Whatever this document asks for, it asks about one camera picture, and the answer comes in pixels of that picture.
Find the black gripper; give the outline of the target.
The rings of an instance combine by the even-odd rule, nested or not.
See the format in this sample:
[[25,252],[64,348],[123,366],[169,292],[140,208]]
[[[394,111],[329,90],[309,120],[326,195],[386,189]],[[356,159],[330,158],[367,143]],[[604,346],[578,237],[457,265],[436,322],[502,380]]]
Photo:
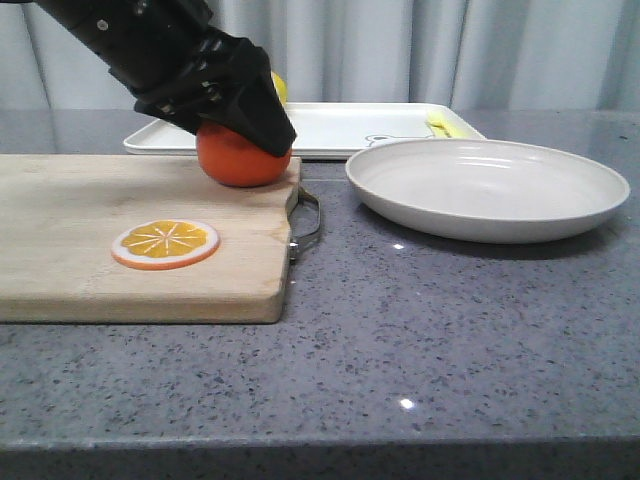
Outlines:
[[261,47],[217,28],[111,24],[109,72],[135,98],[134,110],[196,131],[206,122],[282,156],[296,131],[276,94]]

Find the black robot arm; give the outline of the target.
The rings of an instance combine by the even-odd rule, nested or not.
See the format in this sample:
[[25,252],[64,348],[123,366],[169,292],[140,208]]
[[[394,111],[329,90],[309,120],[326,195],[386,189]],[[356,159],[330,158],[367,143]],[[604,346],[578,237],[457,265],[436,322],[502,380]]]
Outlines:
[[38,7],[109,67],[136,112],[191,134],[210,121],[274,156],[296,132],[266,51],[210,21],[204,1],[40,1]]

